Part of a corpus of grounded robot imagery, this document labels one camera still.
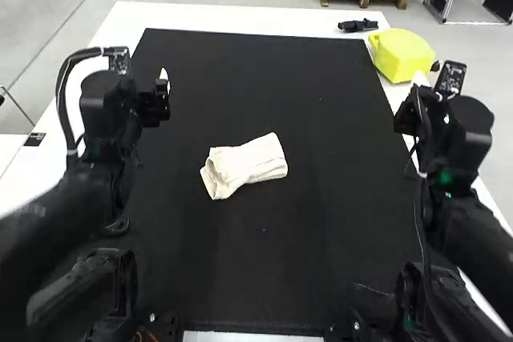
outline yellow object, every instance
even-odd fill
[[[427,74],[436,53],[420,36],[411,31],[390,28],[370,34],[374,65],[392,83],[409,82],[417,71]]]

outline black rubber mat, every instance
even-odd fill
[[[172,119],[146,130],[127,213],[139,304],[188,328],[319,334],[346,289],[385,292],[417,260],[407,151],[361,40],[146,30],[138,82],[165,67]],[[284,179],[212,201],[208,149],[276,132]]]

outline metal frame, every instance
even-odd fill
[[[504,21],[502,18],[491,12],[496,18],[501,20],[501,22],[452,22],[449,21],[449,13],[454,0],[446,0],[446,5],[443,8],[442,13],[440,13],[436,8],[433,7],[430,0],[424,0],[424,6],[437,18],[437,20],[442,24],[449,25],[464,25],[464,26],[508,26],[511,24],[511,21]]]

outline green light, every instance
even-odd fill
[[[442,186],[448,186],[450,184],[452,184],[454,181],[454,176],[452,175],[452,173],[447,170],[446,168],[444,168],[442,170],[442,172],[440,172],[440,176],[438,177],[438,182],[442,185]]]

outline small black tool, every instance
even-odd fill
[[[349,20],[347,22],[338,23],[338,29],[345,32],[359,32],[363,30],[377,30],[378,21],[369,19]]]

